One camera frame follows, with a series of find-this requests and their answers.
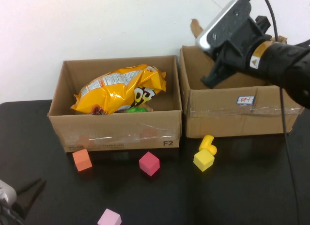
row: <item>snack bag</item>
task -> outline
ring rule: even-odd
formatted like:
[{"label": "snack bag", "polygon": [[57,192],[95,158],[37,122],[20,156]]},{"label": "snack bag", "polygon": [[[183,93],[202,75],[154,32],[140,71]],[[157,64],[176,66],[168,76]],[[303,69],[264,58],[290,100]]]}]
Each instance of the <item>snack bag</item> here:
[{"label": "snack bag", "polygon": [[119,69],[84,86],[74,95],[77,102],[71,108],[94,115],[127,110],[166,91],[165,77],[166,73],[147,64]]}]

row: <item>cardboard box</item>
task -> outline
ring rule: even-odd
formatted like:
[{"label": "cardboard box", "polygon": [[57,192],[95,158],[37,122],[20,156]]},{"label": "cardboard box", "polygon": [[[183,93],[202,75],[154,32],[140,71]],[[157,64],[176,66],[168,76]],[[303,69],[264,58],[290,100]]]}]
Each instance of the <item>cardboard box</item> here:
[{"label": "cardboard box", "polygon": [[[93,79],[113,70],[149,64],[167,72],[166,92],[148,102],[154,112],[96,116],[70,109],[74,94]],[[182,104],[175,56],[64,61],[49,119],[65,152],[87,148],[128,150],[177,148],[182,127]]]},{"label": "cardboard box", "polygon": [[[283,133],[278,87],[237,73],[211,90],[200,78],[210,73],[213,64],[198,47],[182,47],[180,81],[187,137]],[[290,131],[303,108],[286,93],[284,102]]]}]

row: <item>white wall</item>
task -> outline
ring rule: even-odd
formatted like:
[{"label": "white wall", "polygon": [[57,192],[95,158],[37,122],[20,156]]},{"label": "white wall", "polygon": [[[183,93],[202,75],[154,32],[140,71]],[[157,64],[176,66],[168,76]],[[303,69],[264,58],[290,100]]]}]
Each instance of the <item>white wall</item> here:
[{"label": "white wall", "polygon": [[[228,1],[0,0],[0,103],[51,99],[63,60],[178,54],[191,19],[205,27]],[[270,1],[279,34],[310,38],[310,0]]]}]

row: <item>pink cube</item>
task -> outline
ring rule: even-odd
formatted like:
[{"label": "pink cube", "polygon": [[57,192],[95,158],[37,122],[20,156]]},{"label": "pink cube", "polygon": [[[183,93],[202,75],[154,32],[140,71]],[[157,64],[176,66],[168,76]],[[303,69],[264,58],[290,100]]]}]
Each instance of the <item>pink cube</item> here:
[{"label": "pink cube", "polygon": [[109,209],[106,209],[98,221],[98,225],[121,225],[121,216]]},{"label": "pink cube", "polygon": [[159,159],[149,151],[139,160],[140,169],[152,176],[159,169]]}]

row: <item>orange cube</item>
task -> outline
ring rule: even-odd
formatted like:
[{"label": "orange cube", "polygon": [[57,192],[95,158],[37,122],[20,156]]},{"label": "orange cube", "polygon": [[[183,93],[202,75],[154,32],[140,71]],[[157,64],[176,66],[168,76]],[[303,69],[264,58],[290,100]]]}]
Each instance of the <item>orange cube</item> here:
[{"label": "orange cube", "polygon": [[92,167],[92,162],[89,158],[87,149],[82,149],[72,153],[74,163],[76,164],[77,170],[80,172],[84,169]]}]

